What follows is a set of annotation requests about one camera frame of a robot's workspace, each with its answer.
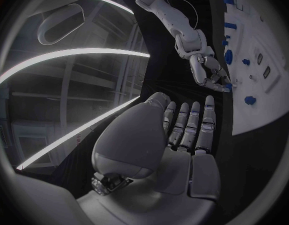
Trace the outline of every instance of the robotic arm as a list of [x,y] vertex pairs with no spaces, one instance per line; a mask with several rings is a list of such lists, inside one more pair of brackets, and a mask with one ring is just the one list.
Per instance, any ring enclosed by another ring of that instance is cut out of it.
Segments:
[[[226,71],[213,57],[214,51],[207,46],[207,40],[200,29],[193,29],[189,19],[179,10],[173,8],[164,0],[135,0],[148,12],[154,13],[175,38],[175,49],[181,58],[190,61],[190,68],[195,82],[218,92],[230,92],[228,87],[216,83],[223,77],[227,84],[231,84]],[[213,75],[207,78],[203,66],[211,69]]]

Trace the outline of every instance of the curved light strip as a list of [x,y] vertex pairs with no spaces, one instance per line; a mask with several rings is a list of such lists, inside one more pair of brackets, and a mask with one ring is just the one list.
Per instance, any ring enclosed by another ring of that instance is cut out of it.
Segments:
[[114,1],[111,1],[111,0],[101,0],[101,1],[104,1],[104,2],[109,3],[109,4],[112,4],[112,5],[115,5],[115,6],[119,7],[119,8],[121,8],[121,9],[126,10],[127,12],[129,12],[129,13],[131,13],[131,14],[134,14],[134,13],[132,12],[132,10],[130,10],[129,8],[127,8],[127,7],[123,6],[123,5],[120,5],[120,4],[117,3],[117,2],[114,2]]
[[54,148],[58,147],[60,144],[64,143],[66,140],[72,138],[73,136],[75,136],[76,134],[81,133],[83,130],[89,128],[90,126],[96,124],[97,122],[103,120],[104,118],[107,118],[108,116],[114,114],[115,112],[121,110],[122,108],[126,107],[127,105],[129,105],[130,103],[134,102],[136,99],[138,99],[140,96],[133,98],[130,101],[127,101],[126,103],[104,113],[101,116],[98,116],[97,118],[89,121],[88,123],[85,123],[84,125],[78,127],[77,129],[75,129],[74,131],[71,131],[70,133],[66,134],[65,136],[59,138],[58,140],[56,140],[55,142],[51,143],[50,145],[46,146],[44,149],[40,150],[38,153],[36,153],[35,155],[33,155],[32,157],[30,157],[29,159],[27,159],[26,161],[24,161],[21,165],[19,165],[17,167],[18,170],[22,170],[24,168],[26,168],[27,166],[29,166],[31,163],[35,162],[37,159],[39,159],[40,157],[42,157],[43,155],[47,154],[49,151],[53,150]]
[[11,77],[13,74],[19,72],[22,69],[25,69],[31,65],[49,60],[60,58],[69,55],[78,55],[78,54],[126,54],[126,55],[134,55],[140,57],[149,58],[149,54],[136,52],[136,51],[128,51],[128,50],[120,50],[120,49],[110,49],[110,48],[76,48],[76,49],[68,49],[68,50],[61,50],[61,51],[54,51],[50,53],[46,53],[40,56],[36,56],[30,58],[29,60],[23,61],[0,76],[0,84],[4,82],[6,79]]

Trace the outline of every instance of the led light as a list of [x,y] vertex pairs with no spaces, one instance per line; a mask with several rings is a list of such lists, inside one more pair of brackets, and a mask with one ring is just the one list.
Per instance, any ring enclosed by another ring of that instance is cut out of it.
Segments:
[[13,74],[19,72],[22,69],[25,69],[31,65],[49,60],[60,58],[69,55],[78,55],[78,54],[126,54],[126,55],[134,55],[140,57],[149,58],[149,54],[136,52],[136,51],[128,51],[128,50],[120,50],[120,49],[110,49],[110,48],[76,48],[76,49],[68,49],[68,50],[61,50],[61,51],[54,51],[50,53],[46,53],[40,56],[36,56],[30,58],[29,60],[23,61],[0,76],[0,84],[4,82],[6,79],[11,77]]
[[129,12],[131,14],[134,14],[129,8],[127,8],[127,7],[123,6],[123,5],[120,5],[120,4],[118,4],[118,3],[114,2],[114,1],[111,1],[111,0],[101,0],[101,1],[104,1],[104,2],[112,4],[112,5],[115,5],[115,6],[119,7],[119,8],[121,8],[121,9],[126,10],[127,12]]
[[89,128],[90,126],[96,124],[97,122],[107,118],[108,116],[114,114],[115,112],[121,110],[122,108],[126,107],[127,105],[129,105],[130,103],[134,102],[136,99],[138,99],[140,96],[133,98],[130,101],[127,101],[126,103],[104,113],[101,116],[98,116],[97,118],[85,123],[84,125],[78,127],[77,129],[75,129],[74,131],[71,131],[70,133],[66,134],[65,136],[59,138],[58,140],[56,140],[55,142],[53,142],[52,144],[46,146],[44,149],[40,150],[38,153],[34,154],[32,157],[30,157],[29,159],[27,159],[26,161],[24,161],[21,165],[19,165],[17,167],[18,170],[22,170],[24,168],[26,168],[27,166],[29,166],[31,163],[33,163],[34,161],[36,161],[37,159],[39,159],[40,157],[42,157],[43,155],[47,154],[49,151],[53,150],[54,148],[58,147],[60,144],[64,143],[66,140],[72,138],[73,136],[75,136],[76,134],[81,133],[83,130]]

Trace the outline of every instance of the ceiling light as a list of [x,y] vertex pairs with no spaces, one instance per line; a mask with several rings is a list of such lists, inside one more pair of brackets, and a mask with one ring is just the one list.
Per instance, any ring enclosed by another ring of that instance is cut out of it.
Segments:
[[101,116],[98,116],[97,118],[87,122],[86,124],[78,127],[77,129],[75,129],[74,131],[71,131],[70,133],[66,134],[65,136],[59,138],[58,140],[56,140],[55,142],[53,142],[52,144],[46,146],[44,149],[40,150],[38,153],[36,153],[35,155],[33,155],[32,157],[30,157],[29,159],[27,159],[26,161],[24,161],[21,165],[19,165],[17,167],[18,170],[22,170],[24,168],[26,168],[27,166],[29,166],[31,163],[35,162],[37,159],[39,159],[40,157],[42,157],[43,155],[47,154],[48,152],[50,152],[51,150],[53,150],[54,148],[58,147],[60,144],[64,143],[65,141],[67,141],[68,139],[74,137],[76,134],[81,133],[83,130],[89,128],[90,126],[96,124],[97,122],[107,118],[108,116],[114,114],[115,112],[121,110],[122,108],[126,107],[127,105],[129,105],[130,103],[134,102],[136,99],[138,99],[140,96],[127,101],[126,103],[104,113]]
[[104,2],[112,4],[112,5],[115,5],[115,6],[119,7],[119,8],[121,8],[121,9],[126,10],[127,12],[129,12],[131,14],[134,14],[129,8],[127,8],[127,7],[123,6],[123,5],[120,5],[119,3],[116,3],[114,1],[111,1],[111,0],[101,0],[101,1],[104,1]]
[[128,51],[128,50],[120,50],[120,49],[110,49],[110,48],[76,48],[76,49],[68,49],[68,50],[61,50],[61,51],[54,51],[50,53],[46,53],[40,56],[36,56],[30,58],[26,61],[23,61],[0,76],[0,84],[4,82],[6,79],[11,77],[13,74],[19,72],[22,69],[25,69],[31,65],[49,60],[60,58],[69,55],[78,55],[78,54],[125,54],[125,55],[133,55],[133,56],[140,56],[149,58],[149,54],[136,52],[136,51]]

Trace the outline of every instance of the white robotic arm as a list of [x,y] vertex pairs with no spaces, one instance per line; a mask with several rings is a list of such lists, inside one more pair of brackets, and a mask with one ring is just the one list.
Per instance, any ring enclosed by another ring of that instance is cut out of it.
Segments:
[[[165,0],[135,2],[146,11],[154,13],[175,38],[175,49],[181,58],[190,60],[191,71],[198,85],[218,92],[230,92],[228,87],[216,83],[223,77],[227,84],[231,84],[225,70],[213,58],[214,51],[207,46],[204,33],[199,29],[193,29],[189,19],[181,11],[170,6]],[[211,79],[207,78],[203,66],[211,69]]]

